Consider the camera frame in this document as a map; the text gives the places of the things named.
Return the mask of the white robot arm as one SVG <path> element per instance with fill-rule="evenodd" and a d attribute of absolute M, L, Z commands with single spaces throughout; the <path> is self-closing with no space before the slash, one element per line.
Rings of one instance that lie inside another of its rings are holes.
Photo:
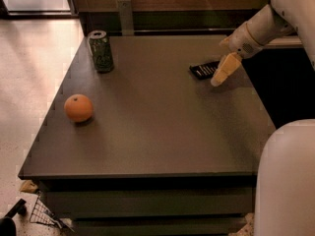
<path fill-rule="evenodd" d="M 315 0 L 270 0 L 220 44 L 212 85 L 245 66 L 277 127 L 260 159 L 254 236 L 315 236 Z"/>

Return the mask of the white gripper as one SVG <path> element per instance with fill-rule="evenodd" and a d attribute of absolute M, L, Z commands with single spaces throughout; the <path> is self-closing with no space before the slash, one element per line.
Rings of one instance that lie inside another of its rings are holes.
<path fill-rule="evenodd" d="M 211 84 L 213 87 L 220 86 L 240 66 L 242 59 L 248 59 L 263 49 L 260 35 L 254 26 L 246 21 L 237 28 L 229 37 L 220 42 L 220 47 L 229 48 L 232 53 L 224 55 L 219 62 Z"/>

